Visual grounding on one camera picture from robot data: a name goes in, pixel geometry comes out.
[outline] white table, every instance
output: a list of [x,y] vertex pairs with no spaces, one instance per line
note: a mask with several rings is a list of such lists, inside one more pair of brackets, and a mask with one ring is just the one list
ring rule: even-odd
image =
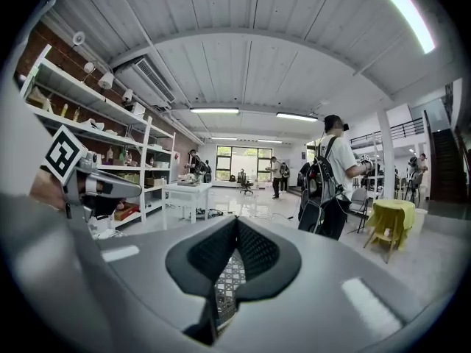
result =
[[172,204],[182,207],[182,217],[185,217],[185,207],[191,208],[191,223],[196,223],[196,204],[199,199],[205,198],[205,220],[208,219],[208,208],[209,208],[209,189],[213,187],[211,183],[201,183],[198,186],[191,187],[188,185],[164,185],[162,189],[162,216],[163,216],[163,228],[167,230],[167,213],[166,213],[166,202],[165,192],[169,193],[169,198],[172,193],[180,193],[189,196],[188,200],[173,199]]

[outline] backpack strap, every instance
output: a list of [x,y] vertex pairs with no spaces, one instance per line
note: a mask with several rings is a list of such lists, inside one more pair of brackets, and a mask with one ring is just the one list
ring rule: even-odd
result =
[[336,140],[337,136],[334,136],[330,139],[329,144],[327,145],[327,150],[325,151],[324,158],[327,159],[329,157],[330,150],[332,149],[333,142]]

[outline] window frame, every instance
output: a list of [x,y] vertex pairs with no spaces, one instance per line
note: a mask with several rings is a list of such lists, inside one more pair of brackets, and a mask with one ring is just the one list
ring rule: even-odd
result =
[[[223,155],[218,155],[218,152],[219,152],[219,147],[222,147],[222,148],[230,148],[230,156],[223,156]],[[229,171],[229,174],[232,173],[232,166],[233,166],[233,149],[234,148],[243,148],[243,149],[257,149],[257,179],[258,179],[258,174],[259,173],[262,173],[262,174],[269,174],[270,175],[270,179],[269,181],[271,182],[272,181],[272,175],[273,173],[271,171],[267,171],[265,169],[261,170],[258,168],[258,163],[260,160],[271,160],[271,158],[273,157],[273,148],[256,148],[256,147],[253,147],[253,146],[227,146],[227,145],[218,145],[216,147],[216,171]],[[270,157],[259,157],[259,154],[260,154],[260,150],[263,149],[263,150],[269,150],[270,153],[272,154]],[[229,168],[218,168],[218,160],[219,158],[222,157],[222,158],[229,158]]]

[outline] black fisheye border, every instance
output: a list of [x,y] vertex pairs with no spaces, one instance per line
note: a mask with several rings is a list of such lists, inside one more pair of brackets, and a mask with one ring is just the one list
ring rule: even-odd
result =
[[[9,58],[12,45],[17,40],[18,33],[24,28],[25,23],[29,20],[31,13],[40,1],[41,0],[0,0],[0,11],[4,19],[0,46],[1,81],[3,81],[5,76],[4,66],[6,60]],[[467,14],[469,11],[469,0],[438,1],[456,25],[465,51],[467,52],[466,56],[469,59],[471,52],[471,31],[469,30],[469,17]],[[36,347],[40,348],[57,348],[57,350],[60,349],[61,352],[72,351],[72,347],[66,346],[61,338],[45,326],[30,308],[26,299],[16,287],[7,264],[5,263],[3,254],[1,255],[0,276],[4,300],[5,323],[3,336],[5,345],[8,346],[6,340],[9,340],[9,342],[15,344],[17,350],[26,350],[30,348],[33,343]],[[435,349],[442,347],[443,343],[447,344],[446,347],[449,350],[452,350],[453,347],[461,348],[462,346],[466,346],[465,344],[468,341],[466,320],[468,317],[467,313],[471,310],[469,297],[469,294],[471,294],[470,280],[471,270],[470,267],[468,267],[446,310],[440,315],[434,325],[413,346],[409,346],[408,349]],[[18,338],[18,332],[20,331],[27,333],[29,336]],[[389,348],[391,351],[397,349],[403,350],[404,346],[390,346]]]

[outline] air conditioner vent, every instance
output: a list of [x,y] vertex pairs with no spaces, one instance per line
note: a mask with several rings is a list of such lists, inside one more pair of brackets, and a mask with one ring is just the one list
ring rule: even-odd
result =
[[136,66],[143,71],[143,73],[149,78],[149,81],[170,101],[175,100],[174,95],[170,92],[165,82],[157,75],[152,69],[150,64],[143,58],[137,61]]

